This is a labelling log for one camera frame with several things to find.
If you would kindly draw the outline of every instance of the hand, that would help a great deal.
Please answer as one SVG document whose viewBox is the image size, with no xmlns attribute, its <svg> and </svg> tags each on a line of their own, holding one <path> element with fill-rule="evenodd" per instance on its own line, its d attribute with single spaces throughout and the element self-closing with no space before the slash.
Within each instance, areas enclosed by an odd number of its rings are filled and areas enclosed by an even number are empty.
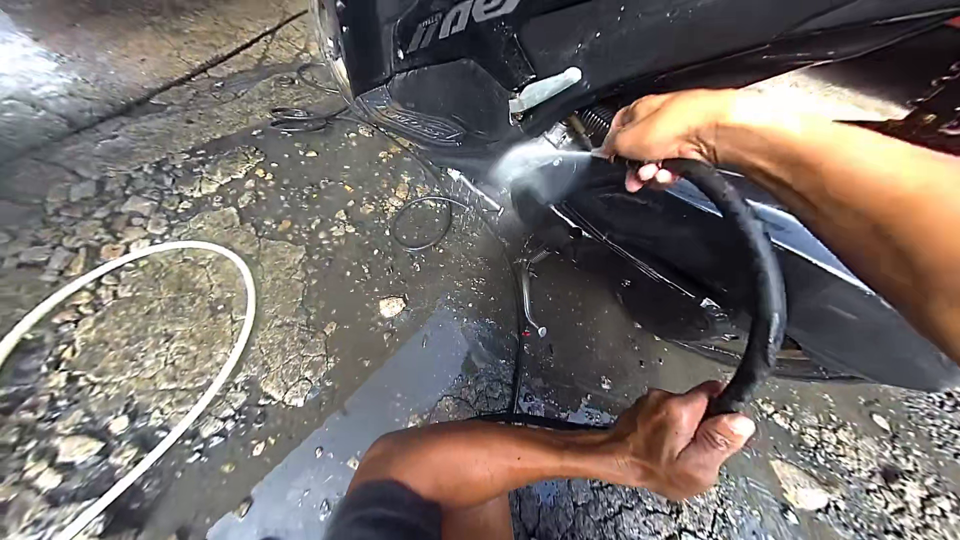
<svg viewBox="0 0 960 540">
<path fill-rule="evenodd" d="M 624 411 L 611 433 L 624 483 L 671 501 L 707 491 L 756 428 L 736 413 L 704 420 L 709 399 L 723 387 L 709 380 L 679 395 L 652 389 Z"/>
<path fill-rule="evenodd" d="M 683 90 L 644 96 L 621 109 L 613 118 L 602 152 L 632 160 L 690 158 L 717 162 L 717 126 L 738 99 L 737 90 Z M 645 185 L 664 188 L 674 182 L 672 173 L 647 163 L 627 173 L 627 190 Z"/>
</svg>

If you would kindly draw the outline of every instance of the concrete floor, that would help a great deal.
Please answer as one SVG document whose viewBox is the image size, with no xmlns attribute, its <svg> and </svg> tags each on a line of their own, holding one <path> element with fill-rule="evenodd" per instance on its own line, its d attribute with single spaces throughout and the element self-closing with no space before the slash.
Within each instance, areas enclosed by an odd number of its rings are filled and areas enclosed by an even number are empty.
<svg viewBox="0 0 960 540">
<path fill-rule="evenodd" d="M 316 61 L 303 9 L 0 3 L 16 51 L 0 67 L 0 330 L 101 258 L 175 238 L 235 249 L 259 287 L 227 390 L 88 537 L 317 538 L 377 435 L 501 410 L 517 346 L 523 409 L 578 422 L 727 373 L 636 328 L 558 258 L 534 282 L 550 333 L 517 336 L 509 214 L 486 216 L 494 236 L 455 210 L 437 249 L 401 250 L 403 201 L 476 201 L 349 117 L 266 127 L 272 107 L 343 105 L 297 75 Z M 785 80 L 767 91 L 798 91 Z M 900 110 L 828 88 L 831 110 Z M 395 233 L 443 210 L 410 217 Z M 0 372 L 5 537 L 49 538 L 129 471 L 211 381 L 243 301 L 227 263 L 186 252 L 103 278 L 35 331 Z M 706 495 L 545 482 L 513 494 L 517 538 L 960 537 L 955 394 L 777 380 L 754 409 L 758 436 Z"/>
</svg>

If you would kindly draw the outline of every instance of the motorcycle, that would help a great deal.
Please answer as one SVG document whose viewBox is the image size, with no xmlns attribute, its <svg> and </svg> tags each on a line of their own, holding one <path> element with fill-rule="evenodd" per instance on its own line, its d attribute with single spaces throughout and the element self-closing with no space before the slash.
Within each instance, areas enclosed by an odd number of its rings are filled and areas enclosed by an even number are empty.
<svg viewBox="0 0 960 540">
<path fill-rule="evenodd" d="M 614 112 L 643 95 L 746 86 L 853 59 L 958 14 L 958 0 L 311 2 L 325 61 L 353 105 L 431 162 L 478 179 L 521 141 L 598 145 Z M 928 391 L 960 384 L 960 368 L 796 217 L 721 172 L 750 201 L 782 270 L 788 317 L 773 375 Z M 522 184 L 510 198 L 550 251 L 608 277 L 644 329 L 739 365 L 757 293 L 736 230 L 690 182 L 628 194 L 622 171 L 590 175 L 559 202 Z"/>
</svg>

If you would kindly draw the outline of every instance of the leg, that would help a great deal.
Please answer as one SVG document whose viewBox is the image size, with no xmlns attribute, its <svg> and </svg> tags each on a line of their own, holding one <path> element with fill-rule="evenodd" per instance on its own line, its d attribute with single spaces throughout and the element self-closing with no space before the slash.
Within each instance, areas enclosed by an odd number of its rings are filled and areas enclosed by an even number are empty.
<svg viewBox="0 0 960 540">
<path fill-rule="evenodd" d="M 474 539 L 514 540 L 507 494 L 472 508 L 444 512 L 444 540 Z"/>
</svg>

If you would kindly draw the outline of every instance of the black rubber hose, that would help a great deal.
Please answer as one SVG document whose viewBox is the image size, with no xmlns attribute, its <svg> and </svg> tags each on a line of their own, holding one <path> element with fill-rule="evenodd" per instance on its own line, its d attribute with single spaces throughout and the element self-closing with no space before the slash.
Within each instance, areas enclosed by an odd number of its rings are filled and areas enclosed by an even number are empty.
<svg viewBox="0 0 960 540">
<path fill-rule="evenodd" d="M 703 161 L 665 160 L 662 167 L 696 185 L 742 233 L 750 254 L 756 302 L 750 335 L 740 366 L 727 388 L 710 402 L 708 415 L 741 412 L 754 391 L 770 376 L 786 330 L 786 292 L 780 262 L 770 236 L 754 209 L 717 170 Z"/>
</svg>

